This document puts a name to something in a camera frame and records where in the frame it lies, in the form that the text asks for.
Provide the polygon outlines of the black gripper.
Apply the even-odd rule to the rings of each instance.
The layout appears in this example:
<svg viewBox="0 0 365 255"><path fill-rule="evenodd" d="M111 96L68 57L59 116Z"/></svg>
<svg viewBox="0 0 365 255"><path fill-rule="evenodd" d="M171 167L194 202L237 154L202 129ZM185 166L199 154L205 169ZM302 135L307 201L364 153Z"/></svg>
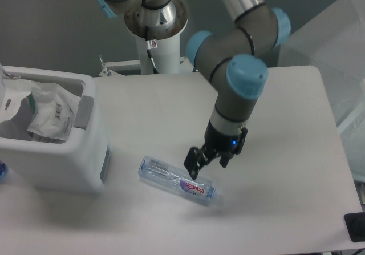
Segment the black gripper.
<svg viewBox="0 0 365 255"><path fill-rule="evenodd" d="M211 122L208 122L202 148L191 147L184 161L184 167L192 180L196 180L199 171L208 161L220 157L219 163L226 168L234 155L239 155L243 149L248 130L243 127L238 133L227 135L216 130Z"/></svg>

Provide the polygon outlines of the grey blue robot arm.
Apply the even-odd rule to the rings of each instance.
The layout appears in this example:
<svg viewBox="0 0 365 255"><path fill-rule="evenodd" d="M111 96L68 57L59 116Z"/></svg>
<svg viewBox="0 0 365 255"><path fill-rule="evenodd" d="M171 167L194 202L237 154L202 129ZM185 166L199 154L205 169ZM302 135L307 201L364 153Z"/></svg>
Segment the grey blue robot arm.
<svg viewBox="0 0 365 255"><path fill-rule="evenodd" d="M219 159L226 167L242 151L246 123L268 77L259 56L290 35L287 14L265 0L222 0L234 29L218 38L199 31L186 44L186 58L217 91L202 147L192 147L184 161L190 177ZM180 34L188 23L180 0L97 0L104 14L123 15L137 42L142 74L174 74L180 69Z"/></svg>

